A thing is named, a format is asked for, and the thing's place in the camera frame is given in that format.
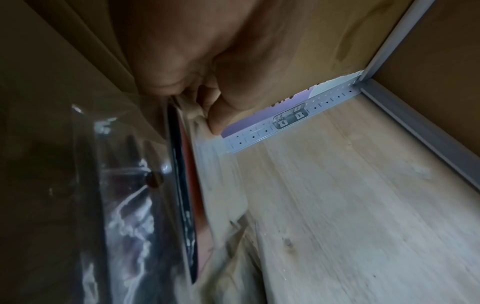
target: hand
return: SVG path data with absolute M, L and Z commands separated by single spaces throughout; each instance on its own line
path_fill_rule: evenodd
M 110 12 L 139 91 L 185 94 L 219 135 L 279 83 L 313 1 L 110 0 Z

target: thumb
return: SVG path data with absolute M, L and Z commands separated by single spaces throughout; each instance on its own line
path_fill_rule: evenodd
M 233 107 L 220 95 L 208 111 L 208 126 L 212 134 L 220 135 L 230 121 L 243 111 Z

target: perforated metal strip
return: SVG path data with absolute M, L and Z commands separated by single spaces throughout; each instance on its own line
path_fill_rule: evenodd
M 276 113 L 270 118 L 225 137 L 225 144 L 232 153 L 235 153 L 288 128 L 299 121 L 323 112 L 326 109 L 361 93 L 359 88 L 355 85 L 357 81 L 358 77 L 307 100 L 292 104 L 286 111 Z

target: metal bracket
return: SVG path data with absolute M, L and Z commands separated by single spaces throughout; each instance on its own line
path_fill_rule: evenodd
M 307 100 L 291 104 L 288 110 L 284 111 L 282 108 L 283 112 L 276 113 L 270 118 L 225 137 L 224 141 L 228 150 L 235 153 L 360 94 L 359 88 L 355 85 L 357 80 L 358 77 L 355 77 Z

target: clear plastic wrap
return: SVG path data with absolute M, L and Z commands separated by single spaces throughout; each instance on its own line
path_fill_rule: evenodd
M 177 110 L 102 96 L 72 112 L 83 303 L 190 302 L 198 248 Z

